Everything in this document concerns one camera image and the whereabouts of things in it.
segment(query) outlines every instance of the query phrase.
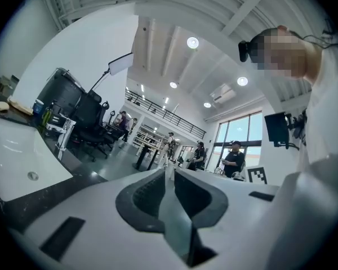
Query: white sink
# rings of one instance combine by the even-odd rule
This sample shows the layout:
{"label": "white sink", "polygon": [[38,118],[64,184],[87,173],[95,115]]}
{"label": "white sink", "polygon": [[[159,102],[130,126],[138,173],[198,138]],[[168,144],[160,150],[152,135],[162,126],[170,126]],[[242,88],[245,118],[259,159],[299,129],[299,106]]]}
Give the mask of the white sink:
{"label": "white sink", "polygon": [[71,177],[35,128],[0,118],[0,198],[3,201]]}

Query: table leg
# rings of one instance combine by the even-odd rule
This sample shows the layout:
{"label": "table leg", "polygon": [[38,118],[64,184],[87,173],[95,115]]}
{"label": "table leg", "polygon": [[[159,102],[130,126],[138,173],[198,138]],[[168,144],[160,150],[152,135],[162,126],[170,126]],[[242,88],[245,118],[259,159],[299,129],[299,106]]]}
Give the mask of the table leg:
{"label": "table leg", "polygon": [[144,146],[143,150],[141,151],[141,154],[139,156],[139,159],[136,163],[136,169],[139,170],[141,163],[143,162],[143,159],[145,157],[145,154],[148,152],[149,147],[147,145]]}
{"label": "table leg", "polygon": [[151,167],[152,167],[152,165],[154,163],[155,157],[157,156],[157,153],[158,153],[158,150],[155,151],[154,156],[153,156],[152,160],[150,161],[150,164],[149,164],[147,170],[151,169]]}

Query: black metal railing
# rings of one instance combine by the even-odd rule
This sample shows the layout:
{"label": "black metal railing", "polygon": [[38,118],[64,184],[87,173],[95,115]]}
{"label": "black metal railing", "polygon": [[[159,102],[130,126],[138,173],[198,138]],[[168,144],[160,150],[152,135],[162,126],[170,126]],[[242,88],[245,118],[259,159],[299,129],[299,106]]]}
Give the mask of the black metal railing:
{"label": "black metal railing", "polygon": [[137,104],[139,107],[144,108],[150,111],[152,114],[155,114],[156,116],[159,116],[160,118],[178,126],[180,129],[187,131],[200,139],[204,138],[204,135],[206,133],[204,130],[198,128],[192,123],[189,123],[188,121],[175,115],[174,113],[163,109],[162,106],[159,106],[158,104],[155,104],[148,99],[144,99],[138,94],[129,90],[125,91],[125,98],[127,101]]}

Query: black countertop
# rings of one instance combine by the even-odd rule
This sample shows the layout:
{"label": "black countertop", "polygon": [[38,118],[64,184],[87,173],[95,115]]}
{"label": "black countertop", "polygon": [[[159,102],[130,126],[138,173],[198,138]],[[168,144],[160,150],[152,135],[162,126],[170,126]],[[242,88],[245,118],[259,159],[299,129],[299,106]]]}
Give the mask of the black countertop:
{"label": "black countertop", "polygon": [[[6,101],[1,93],[0,101]],[[20,113],[13,107],[9,111],[0,112],[0,118],[35,127],[32,116]],[[56,141],[46,137],[43,139],[54,155]],[[72,174],[72,178],[8,202],[0,199],[0,212],[9,227],[23,232],[32,221],[71,195],[88,186],[106,182],[106,179],[83,165],[69,150],[63,153],[59,162]]]}

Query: round beige object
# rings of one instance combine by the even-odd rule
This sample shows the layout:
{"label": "round beige object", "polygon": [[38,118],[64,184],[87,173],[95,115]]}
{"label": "round beige object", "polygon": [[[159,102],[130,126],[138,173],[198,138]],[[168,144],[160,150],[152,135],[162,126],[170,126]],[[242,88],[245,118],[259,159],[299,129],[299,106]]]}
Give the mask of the round beige object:
{"label": "round beige object", "polygon": [[7,111],[9,110],[9,104],[3,101],[0,101],[0,111]]}

